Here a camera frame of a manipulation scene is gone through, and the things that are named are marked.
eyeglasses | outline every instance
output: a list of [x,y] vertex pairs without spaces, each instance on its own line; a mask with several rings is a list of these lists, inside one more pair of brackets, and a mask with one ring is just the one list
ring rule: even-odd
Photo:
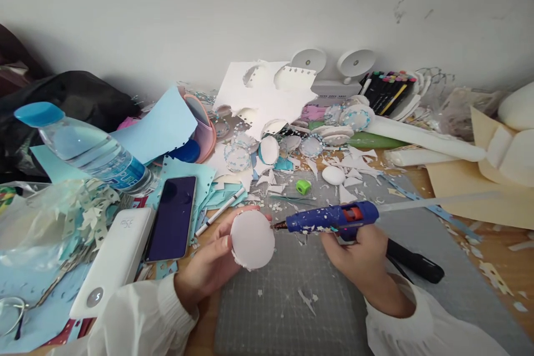
[[30,305],[18,296],[0,299],[0,337],[17,329],[15,340],[18,340],[21,337],[24,313],[30,309]]

white blouse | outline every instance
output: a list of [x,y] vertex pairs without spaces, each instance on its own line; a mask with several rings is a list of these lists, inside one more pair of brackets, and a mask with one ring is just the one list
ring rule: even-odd
[[[423,289],[394,277],[416,311],[398,319],[367,303],[367,337],[375,355],[507,355],[479,327],[454,318]],[[113,295],[89,335],[54,348],[49,355],[182,355],[198,319],[198,310],[191,316],[178,300],[174,275],[133,283]]]

cutting mat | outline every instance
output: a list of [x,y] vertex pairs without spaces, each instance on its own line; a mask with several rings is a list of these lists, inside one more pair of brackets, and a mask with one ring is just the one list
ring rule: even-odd
[[[277,173],[277,182],[288,183],[284,194],[297,195],[298,179],[313,184],[313,209],[338,204],[333,186],[311,173]],[[387,203],[409,201],[388,192],[390,187],[365,176],[367,187],[352,186],[365,193],[367,200]],[[404,176],[395,183],[415,192]],[[295,213],[293,206],[267,199],[264,213],[282,221]],[[393,240],[421,253],[445,270],[445,278],[430,284],[407,270],[414,283],[431,293],[453,316],[473,323],[495,338],[510,355],[534,354],[534,345],[477,268],[447,233],[440,220],[426,209],[383,214],[377,222]],[[372,355],[367,346],[365,302],[361,293],[328,260],[318,236],[276,233],[276,253],[264,268],[242,270],[222,289],[215,334],[215,352],[222,355]],[[313,302],[314,313],[303,302]]]

smartphone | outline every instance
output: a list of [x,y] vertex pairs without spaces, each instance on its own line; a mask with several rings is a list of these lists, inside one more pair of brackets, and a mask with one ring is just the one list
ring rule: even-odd
[[187,253],[196,177],[165,181],[147,242],[145,261],[181,259]]

person's left hand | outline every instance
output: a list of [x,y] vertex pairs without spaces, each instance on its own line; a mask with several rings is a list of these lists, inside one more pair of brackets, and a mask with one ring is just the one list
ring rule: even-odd
[[245,206],[234,210],[217,227],[206,245],[201,247],[184,271],[174,278],[176,295],[191,313],[197,303],[226,284],[238,273],[240,265],[232,255],[230,230],[234,219],[244,211],[259,210],[259,206]]

